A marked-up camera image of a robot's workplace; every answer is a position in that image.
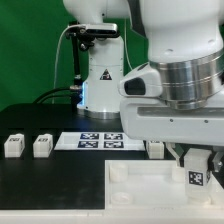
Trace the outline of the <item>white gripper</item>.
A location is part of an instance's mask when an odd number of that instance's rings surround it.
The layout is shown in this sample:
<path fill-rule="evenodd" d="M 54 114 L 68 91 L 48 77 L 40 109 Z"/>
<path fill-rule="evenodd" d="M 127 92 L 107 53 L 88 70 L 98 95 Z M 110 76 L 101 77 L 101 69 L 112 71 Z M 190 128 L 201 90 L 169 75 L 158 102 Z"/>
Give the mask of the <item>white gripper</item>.
<path fill-rule="evenodd" d="M 177 143 L 223 146 L 222 73 L 211 62 L 151 62 L 135 68 L 118 85 L 124 132 L 132 139 L 167 142 L 179 167 L 184 150 Z"/>

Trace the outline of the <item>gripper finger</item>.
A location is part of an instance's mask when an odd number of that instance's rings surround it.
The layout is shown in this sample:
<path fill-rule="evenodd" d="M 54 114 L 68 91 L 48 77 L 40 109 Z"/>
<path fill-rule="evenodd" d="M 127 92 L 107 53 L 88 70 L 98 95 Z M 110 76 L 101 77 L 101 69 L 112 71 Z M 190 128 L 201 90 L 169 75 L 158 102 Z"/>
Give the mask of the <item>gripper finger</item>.
<path fill-rule="evenodd" d="M 213 164 L 213 170 L 218 173 L 221 168 L 223 167 L 222 158 L 224 157 L 224 152 L 217 151 L 214 153 L 212 164 Z"/>

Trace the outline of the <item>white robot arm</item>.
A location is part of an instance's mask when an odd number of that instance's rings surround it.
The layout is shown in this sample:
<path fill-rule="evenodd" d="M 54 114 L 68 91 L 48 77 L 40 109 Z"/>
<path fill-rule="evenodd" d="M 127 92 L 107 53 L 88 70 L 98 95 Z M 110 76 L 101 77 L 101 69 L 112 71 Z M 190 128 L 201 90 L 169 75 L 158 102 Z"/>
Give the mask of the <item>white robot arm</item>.
<path fill-rule="evenodd" d="M 189 169 L 215 171 L 224 146 L 224 0 L 63 0 L 89 52 L 81 111 L 119 116 L 136 140 L 188 145 L 175 156 Z M 127 18 L 148 42 L 148 60 L 119 71 Z"/>

